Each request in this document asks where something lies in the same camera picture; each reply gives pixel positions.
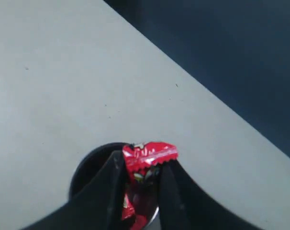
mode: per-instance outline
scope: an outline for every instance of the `gray table surface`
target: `gray table surface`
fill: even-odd
[[[93,148],[157,139],[224,206],[290,230],[290,159],[107,4],[0,1],[0,230],[64,204]]]

